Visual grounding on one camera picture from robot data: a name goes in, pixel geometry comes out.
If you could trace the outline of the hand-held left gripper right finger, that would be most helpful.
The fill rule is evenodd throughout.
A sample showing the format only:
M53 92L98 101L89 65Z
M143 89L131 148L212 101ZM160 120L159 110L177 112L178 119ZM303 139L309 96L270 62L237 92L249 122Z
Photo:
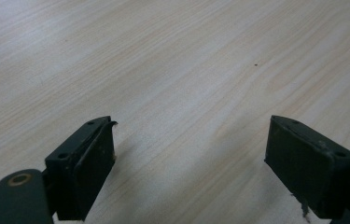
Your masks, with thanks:
M273 116L265 162L318 217L343 215L350 183L350 150L297 120Z

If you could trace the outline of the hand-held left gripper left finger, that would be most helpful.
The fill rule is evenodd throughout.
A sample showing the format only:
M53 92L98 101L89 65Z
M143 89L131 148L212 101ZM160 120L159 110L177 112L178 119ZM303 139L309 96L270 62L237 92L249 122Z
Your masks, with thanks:
M115 161L109 116L90 120L45 158L50 212L59 220L84 220Z

